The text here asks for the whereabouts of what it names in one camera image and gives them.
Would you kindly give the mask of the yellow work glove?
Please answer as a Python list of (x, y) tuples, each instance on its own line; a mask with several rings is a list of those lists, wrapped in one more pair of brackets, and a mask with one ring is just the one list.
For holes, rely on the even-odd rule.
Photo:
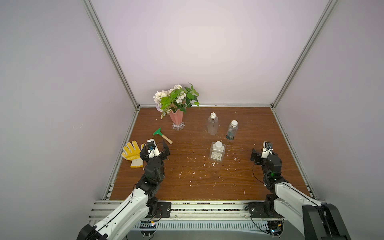
[(123, 159), (131, 162), (131, 168), (142, 168), (144, 161), (140, 157), (141, 150), (146, 144), (138, 145), (136, 141), (127, 142), (123, 147), (121, 156)]

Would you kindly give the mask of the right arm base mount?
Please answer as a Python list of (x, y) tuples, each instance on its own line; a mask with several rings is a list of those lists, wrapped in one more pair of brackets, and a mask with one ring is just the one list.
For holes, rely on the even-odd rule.
[(277, 198), (273, 194), (268, 194), (263, 202), (250, 202), (245, 206), (245, 211), (250, 213), (251, 218), (283, 218), (274, 208), (274, 200)]

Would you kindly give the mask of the square clear bottle with label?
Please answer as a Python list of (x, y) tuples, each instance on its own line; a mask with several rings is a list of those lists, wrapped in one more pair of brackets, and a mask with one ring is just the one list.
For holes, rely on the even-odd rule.
[(225, 156), (225, 151), (226, 151), (226, 145), (224, 145), (224, 148), (220, 151), (215, 149), (215, 142), (213, 142), (211, 144), (209, 157), (211, 160), (214, 160), (214, 161), (222, 161)]

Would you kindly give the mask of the white cap small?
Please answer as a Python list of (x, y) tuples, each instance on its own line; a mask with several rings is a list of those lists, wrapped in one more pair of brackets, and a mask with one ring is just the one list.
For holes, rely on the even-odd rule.
[(232, 120), (232, 121), (231, 121), (231, 126), (233, 126), (233, 127), (238, 126), (238, 121), (236, 121), (236, 120)]

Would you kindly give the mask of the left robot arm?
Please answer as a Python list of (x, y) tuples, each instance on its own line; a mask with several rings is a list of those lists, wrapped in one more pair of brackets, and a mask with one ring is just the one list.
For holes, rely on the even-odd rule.
[(154, 140), (150, 140), (140, 152), (147, 165), (145, 172), (134, 185), (132, 193), (112, 213), (94, 226), (85, 225), (79, 232), (78, 240), (122, 240), (130, 230), (147, 216), (154, 216), (158, 209), (156, 193), (165, 178), (164, 160), (170, 150), (162, 142), (159, 151)]

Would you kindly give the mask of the pink vase with flowers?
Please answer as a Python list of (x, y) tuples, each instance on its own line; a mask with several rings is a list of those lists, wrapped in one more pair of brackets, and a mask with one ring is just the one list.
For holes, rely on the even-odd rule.
[(174, 85), (169, 90), (156, 92), (153, 96), (156, 109), (161, 112), (161, 119), (170, 116), (173, 129), (177, 131), (185, 127), (183, 116), (187, 109), (200, 106), (198, 91), (191, 83), (189, 85), (189, 87)]

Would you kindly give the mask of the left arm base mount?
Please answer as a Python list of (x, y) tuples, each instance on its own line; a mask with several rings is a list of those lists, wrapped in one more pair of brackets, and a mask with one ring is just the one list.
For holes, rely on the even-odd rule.
[(146, 218), (170, 218), (171, 206), (171, 202), (156, 202), (149, 207), (149, 213)]

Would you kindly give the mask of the round clear bottle front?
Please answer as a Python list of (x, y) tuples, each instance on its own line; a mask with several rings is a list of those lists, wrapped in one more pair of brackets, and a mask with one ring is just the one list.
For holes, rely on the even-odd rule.
[(233, 126), (231, 126), (231, 123), (230, 123), (227, 134), (226, 134), (226, 138), (230, 141), (234, 140), (234, 138), (237, 134), (238, 128), (239, 128), (239, 125), (236, 127), (233, 127)]

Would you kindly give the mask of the round clear bottle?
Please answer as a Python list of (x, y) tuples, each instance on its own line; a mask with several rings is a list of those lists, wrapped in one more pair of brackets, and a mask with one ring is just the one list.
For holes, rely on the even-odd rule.
[(231, 126), (231, 123), (230, 123), (227, 134), (226, 134), (226, 138), (230, 141), (234, 140), (234, 138), (237, 134), (238, 128), (239, 128), (239, 125), (236, 127), (233, 127), (233, 126)]
[(208, 118), (208, 132), (210, 135), (216, 135), (218, 132), (219, 118), (216, 115), (215, 119), (211, 119), (211, 114)]

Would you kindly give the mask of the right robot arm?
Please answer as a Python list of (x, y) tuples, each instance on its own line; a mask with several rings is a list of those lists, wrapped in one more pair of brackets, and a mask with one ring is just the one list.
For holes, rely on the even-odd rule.
[(351, 238), (336, 206), (305, 195), (283, 177), (282, 160), (270, 142), (265, 142), (260, 152), (253, 149), (251, 161), (261, 166), (262, 182), (271, 192), (265, 200), (267, 214), (287, 219), (306, 240)]

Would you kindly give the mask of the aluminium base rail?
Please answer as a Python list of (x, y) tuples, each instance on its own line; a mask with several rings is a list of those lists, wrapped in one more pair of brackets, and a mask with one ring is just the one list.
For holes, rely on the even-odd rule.
[(273, 224), (286, 223), (284, 218), (251, 218), (242, 201), (168, 201), (172, 203), (170, 218), (143, 219), (135, 231), (244, 231), (263, 233)]

